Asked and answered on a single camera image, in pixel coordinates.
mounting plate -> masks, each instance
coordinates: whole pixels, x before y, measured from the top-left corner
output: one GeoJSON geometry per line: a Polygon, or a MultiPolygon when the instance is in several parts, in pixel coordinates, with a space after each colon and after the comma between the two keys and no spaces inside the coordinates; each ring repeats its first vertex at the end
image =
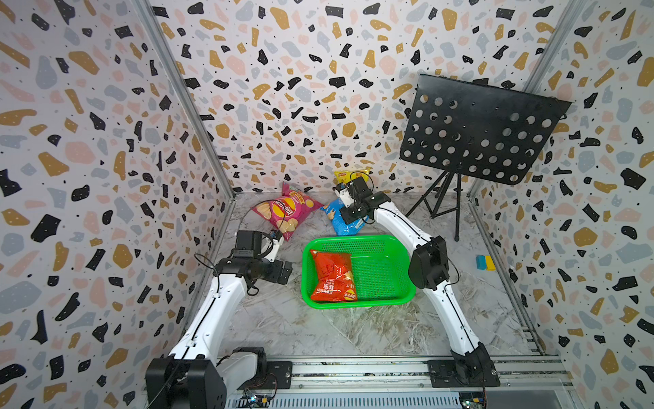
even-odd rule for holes
{"type": "Polygon", "coordinates": [[[267,363],[267,373],[269,375],[266,377],[266,381],[263,385],[259,385],[261,382],[258,380],[258,377],[255,376],[253,379],[246,381],[243,385],[239,386],[239,389],[274,389],[275,381],[277,382],[277,389],[290,389],[290,381],[293,376],[293,362],[270,361],[267,363]]]}
{"type": "Polygon", "coordinates": [[[516,185],[570,104],[421,74],[400,158],[516,185]]]}
{"type": "Polygon", "coordinates": [[[429,369],[429,378],[432,381],[432,387],[497,387],[500,386],[500,379],[497,372],[493,374],[493,369],[486,368],[484,371],[483,381],[481,376],[472,380],[470,383],[463,383],[456,374],[455,361],[452,359],[434,359],[427,361],[429,369]]]}

green plastic basket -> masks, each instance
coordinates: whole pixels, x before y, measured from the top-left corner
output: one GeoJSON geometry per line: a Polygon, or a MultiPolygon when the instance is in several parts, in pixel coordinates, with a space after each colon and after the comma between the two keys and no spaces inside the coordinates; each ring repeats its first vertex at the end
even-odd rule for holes
{"type": "Polygon", "coordinates": [[[312,308],[356,308],[406,304],[415,296],[409,279],[409,253],[393,236],[326,237],[311,241],[302,256],[302,298],[312,308]],[[358,301],[316,302],[316,263],[310,250],[350,253],[358,301]]]}

perforated black panel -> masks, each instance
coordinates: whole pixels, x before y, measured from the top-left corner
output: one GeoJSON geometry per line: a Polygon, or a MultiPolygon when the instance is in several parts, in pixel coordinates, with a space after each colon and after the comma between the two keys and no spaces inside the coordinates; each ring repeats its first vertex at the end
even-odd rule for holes
{"type": "Polygon", "coordinates": [[[422,74],[400,158],[515,185],[570,104],[422,74]]]}

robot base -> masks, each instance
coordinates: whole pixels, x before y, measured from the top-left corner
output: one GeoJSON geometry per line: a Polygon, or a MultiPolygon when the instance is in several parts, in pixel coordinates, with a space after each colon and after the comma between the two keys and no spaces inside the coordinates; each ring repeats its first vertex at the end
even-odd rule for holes
{"type": "Polygon", "coordinates": [[[452,351],[454,359],[427,361],[432,387],[497,387],[500,378],[495,365],[481,342],[472,352],[459,355],[452,351]]]}

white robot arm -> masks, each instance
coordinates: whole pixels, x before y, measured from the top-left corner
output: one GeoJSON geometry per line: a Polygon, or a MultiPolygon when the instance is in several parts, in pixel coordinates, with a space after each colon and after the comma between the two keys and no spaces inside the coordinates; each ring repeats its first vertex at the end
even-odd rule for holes
{"type": "MultiPolygon", "coordinates": [[[[454,370],[446,376],[454,376],[462,385],[499,386],[493,362],[452,291],[445,240],[422,231],[386,194],[373,193],[361,177],[338,185],[336,194],[345,204],[341,215],[346,223],[369,217],[398,238],[411,255],[411,282],[434,305],[450,341],[454,370]]],[[[268,374],[263,348],[239,348],[221,360],[217,354],[236,307],[246,294],[256,295],[249,293],[251,289],[258,292],[256,280],[280,284],[288,281],[290,263],[275,260],[282,242],[279,232],[238,231],[230,257],[213,266],[215,276],[209,293],[189,329],[168,358],[153,359],[148,367],[146,389],[150,408],[169,409],[186,404],[192,408],[223,408],[226,398],[245,382],[267,389],[261,387],[268,374]]],[[[275,379],[276,389],[280,386],[277,382],[275,379]]],[[[290,380],[285,387],[290,387],[290,380]]]]}
{"type": "MultiPolygon", "coordinates": [[[[429,234],[407,219],[392,202],[381,204],[378,209],[375,209],[374,214],[375,221],[398,238],[409,254],[413,254],[418,246],[424,246],[432,239],[429,234]]],[[[479,338],[463,315],[450,281],[443,280],[436,285],[435,289],[424,288],[423,291],[434,305],[445,326],[452,351],[459,355],[472,352],[477,347],[479,338]]]]}
{"type": "Polygon", "coordinates": [[[411,255],[409,278],[424,291],[445,326],[460,382],[471,384],[481,380],[487,385],[498,384],[499,381],[491,375],[495,371],[488,351],[470,328],[452,291],[445,240],[422,231],[385,193],[372,192],[363,177],[339,184],[336,194],[345,204],[341,209],[343,221],[352,223],[369,217],[406,247],[411,255]]]}

